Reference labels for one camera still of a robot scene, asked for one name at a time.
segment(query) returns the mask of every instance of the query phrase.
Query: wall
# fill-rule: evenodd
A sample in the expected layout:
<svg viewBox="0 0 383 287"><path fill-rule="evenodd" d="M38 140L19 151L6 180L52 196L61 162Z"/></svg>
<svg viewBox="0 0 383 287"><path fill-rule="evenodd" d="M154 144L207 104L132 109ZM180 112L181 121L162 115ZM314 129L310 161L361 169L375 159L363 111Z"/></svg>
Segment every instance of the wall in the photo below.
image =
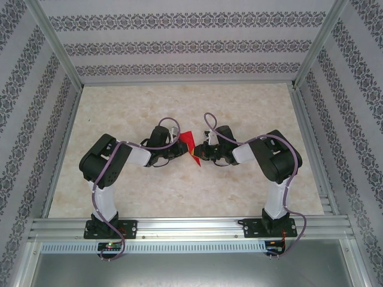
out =
<svg viewBox="0 0 383 287"><path fill-rule="evenodd" d="M43 0L84 83L293 80L333 0Z"/></svg>
<svg viewBox="0 0 383 287"><path fill-rule="evenodd" d="M22 0L0 2L0 286L40 217L76 92Z"/></svg>
<svg viewBox="0 0 383 287"><path fill-rule="evenodd" d="M373 286L383 286L382 8L382 0L350 0L300 89Z"/></svg>

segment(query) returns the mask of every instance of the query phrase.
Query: robotic arm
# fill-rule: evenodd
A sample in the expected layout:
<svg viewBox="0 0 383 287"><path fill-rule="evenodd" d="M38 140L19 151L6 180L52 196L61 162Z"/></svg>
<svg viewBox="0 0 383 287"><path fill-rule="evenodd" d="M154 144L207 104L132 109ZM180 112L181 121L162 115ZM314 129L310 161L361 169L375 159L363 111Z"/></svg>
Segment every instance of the robotic arm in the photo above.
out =
<svg viewBox="0 0 383 287"><path fill-rule="evenodd" d="M235 141L228 126L219 127L216 131ZM210 133L213 131L205 132L206 138L211 138ZM273 130L268 135L276 136L288 143L278 130ZM224 158L227 164L232 165L256 159L263 174L270 180L268 200L262 209L262 226L268 234L278 233L290 216L284 208L283 196L287 181L294 171L294 157L291 151L281 141L273 138L260 138L243 145L229 142L221 137L218 137L218 141L218 145L209 145L206 140L202 145L196 146L194 155L213 162ZM302 158L295 149L294 151L300 167Z"/></svg>
<svg viewBox="0 0 383 287"><path fill-rule="evenodd" d="M143 140L141 145L146 148L160 148L166 145L166 141L173 142L177 133L178 129L176 127L171 128L169 131L166 127L156 126L150 138ZM83 173L84 179L88 181L90 189L95 194L94 201L95 206L97 206L97 210L94 209L91 214L92 220L88 221L86 225L84 237L89 239L105 239L115 236L115 232L105 221L116 229L121 225L121 222L118 221L118 212L114 204L115 188L113 183L117 180L125 163L150 167L155 166L159 158L170 161L188 152L187 144L181 140L177 140L169 148L151 151L140 148L132 143L120 145L94 190L94 183L107 164L107 158L111 156L118 143L119 141L116 138L104 134L80 161L79 168Z"/></svg>

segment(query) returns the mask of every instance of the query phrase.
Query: red object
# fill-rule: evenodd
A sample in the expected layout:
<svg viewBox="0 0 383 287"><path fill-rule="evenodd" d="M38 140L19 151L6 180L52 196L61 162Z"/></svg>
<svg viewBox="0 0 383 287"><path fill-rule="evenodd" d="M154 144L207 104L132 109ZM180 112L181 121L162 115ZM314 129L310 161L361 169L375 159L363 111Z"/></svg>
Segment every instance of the red object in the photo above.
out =
<svg viewBox="0 0 383 287"><path fill-rule="evenodd" d="M197 164L201 166L199 162L199 158L195 157L192 153L194 151L194 148L196 147L192 132L188 131L188 132L180 134L180 140L187 144L187 148L189 149L189 154L194 158Z"/></svg>

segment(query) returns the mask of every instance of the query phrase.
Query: marble floor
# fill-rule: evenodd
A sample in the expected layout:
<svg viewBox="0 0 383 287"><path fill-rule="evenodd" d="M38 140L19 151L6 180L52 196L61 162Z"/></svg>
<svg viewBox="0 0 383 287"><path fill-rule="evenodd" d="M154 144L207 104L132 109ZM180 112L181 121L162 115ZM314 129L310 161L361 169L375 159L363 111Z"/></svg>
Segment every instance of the marble floor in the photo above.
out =
<svg viewBox="0 0 383 287"><path fill-rule="evenodd" d="M290 209L323 214L290 95L285 84L86 87L65 154L49 217L88 218L91 192L78 169L82 156L104 133L140 143L163 117L174 117L196 145L212 112L238 141L278 129L300 152L303 166L291 188ZM163 123L167 128L174 124ZM268 180L256 161L217 167L188 154L161 168L125 165L115 183L121 217L257 216Z"/></svg>

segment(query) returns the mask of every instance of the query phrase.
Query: bracket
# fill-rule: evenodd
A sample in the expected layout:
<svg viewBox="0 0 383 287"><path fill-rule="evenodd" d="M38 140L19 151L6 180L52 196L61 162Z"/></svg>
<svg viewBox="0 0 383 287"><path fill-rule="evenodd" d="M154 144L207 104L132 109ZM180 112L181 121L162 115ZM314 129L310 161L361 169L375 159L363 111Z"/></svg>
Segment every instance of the bracket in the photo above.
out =
<svg viewBox="0 0 383 287"><path fill-rule="evenodd" d="M137 220L118 220L117 229L124 235L125 239L136 239L137 223ZM94 229L94 221L88 220L85 224L84 239L120 239L120 236L115 232L110 237L97 234Z"/></svg>
<svg viewBox="0 0 383 287"><path fill-rule="evenodd" d="M243 226L245 238L282 237L283 230L285 237L297 237L295 220L289 218L285 224L275 227L270 233L264 228L261 218L247 218L238 221Z"/></svg>

